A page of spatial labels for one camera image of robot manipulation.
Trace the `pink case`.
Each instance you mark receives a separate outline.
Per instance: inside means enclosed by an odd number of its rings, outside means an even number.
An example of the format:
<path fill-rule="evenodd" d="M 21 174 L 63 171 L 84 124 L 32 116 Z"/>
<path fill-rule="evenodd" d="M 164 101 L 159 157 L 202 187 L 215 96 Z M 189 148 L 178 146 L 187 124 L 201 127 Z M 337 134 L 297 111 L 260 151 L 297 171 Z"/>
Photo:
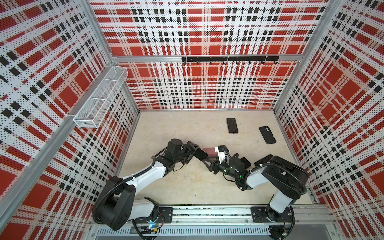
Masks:
<path fill-rule="evenodd" d="M 218 157 L 218 148 L 217 147 L 205 148 L 202 150 L 207 154 L 207 158 L 217 158 Z"/>

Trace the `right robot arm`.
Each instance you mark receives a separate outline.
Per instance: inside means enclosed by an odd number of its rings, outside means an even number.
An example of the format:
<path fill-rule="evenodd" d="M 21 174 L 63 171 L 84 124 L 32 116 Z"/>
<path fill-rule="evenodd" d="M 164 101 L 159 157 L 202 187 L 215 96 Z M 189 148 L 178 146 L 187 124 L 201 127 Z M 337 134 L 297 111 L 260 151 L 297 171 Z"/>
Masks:
<path fill-rule="evenodd" d="M 262 214 L 255 214 L 257 219 L 278 223 L 294 218 L 292 205 L 307 193 L 309 174 L 303 168 L 279 157 L 268 155 L 256 162 L 249 170 L 251 163 L 240 158 L 238 153 L 230 156 L 226 146 L 210 149 L 197 149 L 194 156 L 215 175 L 222 173 L 230 177 L 241 191 L 249 191 L 259 185 L 271 183 L 277 192 Z"/>

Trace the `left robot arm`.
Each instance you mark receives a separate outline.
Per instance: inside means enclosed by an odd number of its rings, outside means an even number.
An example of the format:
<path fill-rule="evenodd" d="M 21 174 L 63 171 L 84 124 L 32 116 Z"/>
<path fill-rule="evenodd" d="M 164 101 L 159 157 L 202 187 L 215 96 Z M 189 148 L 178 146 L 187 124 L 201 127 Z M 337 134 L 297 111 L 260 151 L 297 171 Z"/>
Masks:
<path fill-rule="evenodd" d="M 128 177 L 109 178 L 93 207 L 93 221 L 114 231 L 136 219 L 155 222 L 160 215 L 160 204 L 148 197 L 136 199 L 137 194 L 173 172 L 177 163 L 187 165 L 198 148 L 190 141 L 184 144 L 179 139 L 171 139 L 163 150 L 152 156 L 148 167 Z"/>

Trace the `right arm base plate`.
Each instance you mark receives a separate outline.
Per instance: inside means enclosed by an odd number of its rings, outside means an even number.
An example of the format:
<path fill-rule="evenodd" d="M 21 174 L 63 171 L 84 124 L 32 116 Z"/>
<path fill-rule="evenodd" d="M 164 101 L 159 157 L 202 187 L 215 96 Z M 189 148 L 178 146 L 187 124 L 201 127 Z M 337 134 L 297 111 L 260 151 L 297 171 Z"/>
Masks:
<path fill-rule="evenodd" d="M 267 207 L 251 207 L 251 216 L 254 223 L 291 223 L 293 214 L 291 208 L 287 207 L 282 213 Z"/>

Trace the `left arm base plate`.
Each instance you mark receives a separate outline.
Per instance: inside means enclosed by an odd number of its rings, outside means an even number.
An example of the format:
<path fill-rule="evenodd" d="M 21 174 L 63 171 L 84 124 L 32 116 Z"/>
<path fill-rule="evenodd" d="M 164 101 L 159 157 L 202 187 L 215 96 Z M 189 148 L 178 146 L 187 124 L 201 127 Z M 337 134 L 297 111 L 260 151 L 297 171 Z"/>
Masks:
<path fill-rule="evenodd" d="M 172 207 L 160 207 L 158 210 L 155 210 L 153 214 L 151 214 L 149 217 L 141 217 L 135 219 L 135 222 L 137 224 L 169 224 L 172 222 L 173 219 L 173 208 Z"/>

